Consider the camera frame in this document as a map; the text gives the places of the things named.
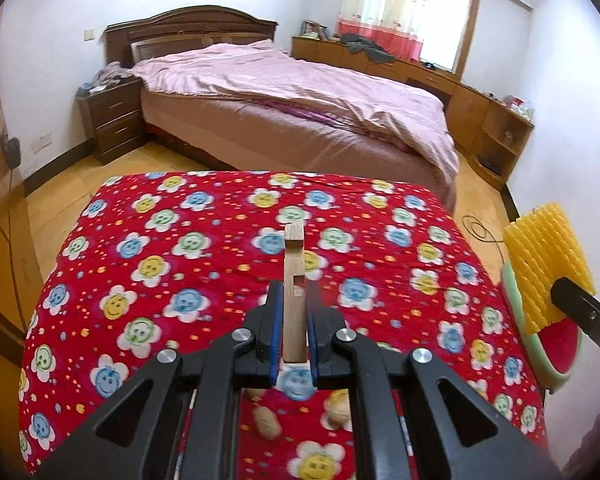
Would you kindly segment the yellow foam pad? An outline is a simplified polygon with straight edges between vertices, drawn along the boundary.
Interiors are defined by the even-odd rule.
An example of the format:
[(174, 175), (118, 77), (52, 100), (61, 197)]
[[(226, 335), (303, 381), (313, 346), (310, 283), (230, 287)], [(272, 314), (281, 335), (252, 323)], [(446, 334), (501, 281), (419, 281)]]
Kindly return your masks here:
[(550, 289), (560, 278), (596, 293), (583, 248), (558, 203), (545, 204), (510, 222), (503, 240), (521, 296), (526, 335), (566, 317), (550, 300)]

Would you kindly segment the wooden block stick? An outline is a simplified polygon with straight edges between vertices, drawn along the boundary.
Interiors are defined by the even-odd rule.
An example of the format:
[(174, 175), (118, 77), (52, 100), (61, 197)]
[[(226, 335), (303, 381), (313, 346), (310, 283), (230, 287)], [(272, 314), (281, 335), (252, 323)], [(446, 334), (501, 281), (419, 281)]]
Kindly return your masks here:
[(306, 360), (306, 304), (304, 303), (304, 231), (301, 223), (285, 226), (283, 360)]

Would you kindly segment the red green trash bin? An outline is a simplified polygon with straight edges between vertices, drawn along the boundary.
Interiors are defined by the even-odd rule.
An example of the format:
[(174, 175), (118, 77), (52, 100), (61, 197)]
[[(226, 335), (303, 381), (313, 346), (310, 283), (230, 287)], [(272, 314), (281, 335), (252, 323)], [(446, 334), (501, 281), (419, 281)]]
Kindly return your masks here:
[(576, 364), (582, 344), (582, 330), (570, 318), (542, 328), (539, 333), (524, 332), (524, 310), (515, 275), (508, 262), (501, 270), (501, 290), (507, 307), (521, 334), (528, 361), (539, 385), (555, 393), (568, 382)]

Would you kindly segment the peanut shell upper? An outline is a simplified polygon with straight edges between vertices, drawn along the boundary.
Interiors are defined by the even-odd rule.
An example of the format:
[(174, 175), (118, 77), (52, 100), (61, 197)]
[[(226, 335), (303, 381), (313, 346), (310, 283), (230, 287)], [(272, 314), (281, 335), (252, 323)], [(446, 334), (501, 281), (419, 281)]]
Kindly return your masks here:
[(338, 389), (330, 393), (324, 403), (324, 414), (321, 424), (328, 430), (343, 429), (352, 431), (352, 418), (349, 391)]

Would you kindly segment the peanut shell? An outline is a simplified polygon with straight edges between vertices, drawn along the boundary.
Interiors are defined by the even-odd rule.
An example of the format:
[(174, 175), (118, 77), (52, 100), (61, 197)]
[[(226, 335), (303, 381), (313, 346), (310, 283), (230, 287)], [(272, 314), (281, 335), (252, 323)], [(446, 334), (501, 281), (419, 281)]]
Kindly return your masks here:
[(324, 403), (324, 414), (321, 424), (328, 430), (343, 429), (352, 431), (352, 418), (349, 391), (338, 389), (330, 393)]
[(282, 426), (276, 414), (263, 405), (256, 405), (252, 410), (254, 426), (260, 436), (268, 441), (273, 441), (283, 433)]

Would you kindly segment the peanut shell lower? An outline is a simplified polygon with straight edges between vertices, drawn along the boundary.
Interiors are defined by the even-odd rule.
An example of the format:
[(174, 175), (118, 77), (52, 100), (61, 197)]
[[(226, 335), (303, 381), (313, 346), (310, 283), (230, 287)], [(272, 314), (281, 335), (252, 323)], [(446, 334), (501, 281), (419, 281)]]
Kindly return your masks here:
[(252, 410), (254, 426), (260, 436), (268, 441), (273, 441), (283, 433), (282, 426), (276, 414), (263, 405), (256, 405)]

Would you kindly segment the red floral quilt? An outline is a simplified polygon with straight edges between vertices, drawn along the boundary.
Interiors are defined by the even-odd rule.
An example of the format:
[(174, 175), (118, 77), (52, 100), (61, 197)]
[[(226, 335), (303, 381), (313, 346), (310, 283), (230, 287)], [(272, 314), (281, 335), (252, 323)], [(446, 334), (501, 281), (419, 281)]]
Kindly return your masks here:
[(38, 465), (158, 351), (242, 324), (304, 229), (306, 279), (347, 326), (426, 347), (546, 445), (540, 388), (512, 312), (426, 188), (307, 172), (148, 172), (108, 179), (62, 244), (29, 324), (19, 447)]

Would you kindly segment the long wooden side cabinet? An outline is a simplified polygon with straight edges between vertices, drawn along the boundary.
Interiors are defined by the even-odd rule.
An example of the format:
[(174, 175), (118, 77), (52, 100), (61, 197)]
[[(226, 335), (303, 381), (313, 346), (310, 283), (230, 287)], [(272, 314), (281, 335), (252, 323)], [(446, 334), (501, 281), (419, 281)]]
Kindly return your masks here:
[(505, 188), (533, 130), (530, 119), (501, 101), (438, 70), (412, 62), (377, 63), (366, 53), (352, 53), (339, 42), (304, 37), (291, 40), (291, 56), (357, 70), (434, 94), (444, 105), (446, 122), (456, 147), (482, 180), (498, 191)]

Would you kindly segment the dark wooden nightstand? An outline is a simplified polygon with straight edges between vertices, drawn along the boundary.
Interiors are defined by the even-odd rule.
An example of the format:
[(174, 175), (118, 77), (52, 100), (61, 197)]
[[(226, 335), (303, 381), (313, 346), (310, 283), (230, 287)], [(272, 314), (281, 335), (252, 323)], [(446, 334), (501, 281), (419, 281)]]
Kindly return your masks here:
[(87, 143), (102, 165), (147, 142), (140, 90), (142, 82), (130, 78), (104, 90), (76, 92)]

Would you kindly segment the dark wooden bed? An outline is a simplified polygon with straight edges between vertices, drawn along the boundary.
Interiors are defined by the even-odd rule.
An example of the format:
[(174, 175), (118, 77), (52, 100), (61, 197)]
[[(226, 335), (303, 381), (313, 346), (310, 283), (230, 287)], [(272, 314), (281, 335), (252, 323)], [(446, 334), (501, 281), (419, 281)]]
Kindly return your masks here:
[[(274, 42), (275, 31), (274, 22), (242, 11), (188, 6), (107, 27), (106, 55), (131, 70), (138, 61), (212, 44)], [(140, 81), (146, 122), (205, 152), (217, 167), (408, 182), (428, 188), (445, 208), (456, 204), (456, 178), (446, 183), (430, 162), (399, 141), (354, 133), (335, 118), (289, 105), (166, 96)]]

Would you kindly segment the pink duvet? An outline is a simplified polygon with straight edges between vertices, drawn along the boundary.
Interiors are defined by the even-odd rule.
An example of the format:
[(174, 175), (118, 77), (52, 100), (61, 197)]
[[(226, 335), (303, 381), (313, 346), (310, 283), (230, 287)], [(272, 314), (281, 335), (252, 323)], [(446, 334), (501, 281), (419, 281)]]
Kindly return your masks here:
[(443, 104), (432, 93), (355, 70), (286, 55), (272, 40), (212, 44), (138, 61), (131, 68), (157, 94), (265, 101), (337, 119), (352, 132), (399, 141), (452, 183), (460, 169)]

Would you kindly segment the dark clothes pile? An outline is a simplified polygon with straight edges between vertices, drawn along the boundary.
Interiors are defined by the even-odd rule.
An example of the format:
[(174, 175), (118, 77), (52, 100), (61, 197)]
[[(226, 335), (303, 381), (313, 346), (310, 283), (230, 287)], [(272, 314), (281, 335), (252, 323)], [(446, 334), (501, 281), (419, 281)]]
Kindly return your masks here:
[(351, 54), (364, 53), (374, 63), (392, 63), (396, 57), (375, 41), (366, 37), (346, 32), (339, 37), (339, 43), (346, 47)]

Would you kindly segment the floral red curtain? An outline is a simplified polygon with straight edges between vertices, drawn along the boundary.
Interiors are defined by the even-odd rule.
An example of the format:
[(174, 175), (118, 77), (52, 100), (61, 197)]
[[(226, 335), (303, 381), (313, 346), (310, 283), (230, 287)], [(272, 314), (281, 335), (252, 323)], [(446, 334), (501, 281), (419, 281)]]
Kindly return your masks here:
[(419, 59), (429, 0), (343, 0), (337, 32), (372, 40), (396, 58)]

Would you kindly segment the black wall charger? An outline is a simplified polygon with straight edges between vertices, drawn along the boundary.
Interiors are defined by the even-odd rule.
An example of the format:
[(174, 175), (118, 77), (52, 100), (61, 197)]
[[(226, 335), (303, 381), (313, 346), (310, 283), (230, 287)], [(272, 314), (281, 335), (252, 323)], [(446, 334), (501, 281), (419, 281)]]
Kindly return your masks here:
[(5, 164), (10, 170), (17, 169), (21, 165), (21, 148), (18, 138), (11, 138), (8, 134), (1, 136), (1, 148)]

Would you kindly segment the photo frame on cabinet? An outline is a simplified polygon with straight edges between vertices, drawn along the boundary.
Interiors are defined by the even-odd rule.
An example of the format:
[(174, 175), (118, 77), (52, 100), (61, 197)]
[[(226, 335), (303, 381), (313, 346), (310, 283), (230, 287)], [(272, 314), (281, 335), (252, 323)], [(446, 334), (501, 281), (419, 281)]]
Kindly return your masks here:
[(300, 36), (321, 41), (328, 41), (330, 39), (330, 33), (326, 26), (309, 20), (302, 22)]

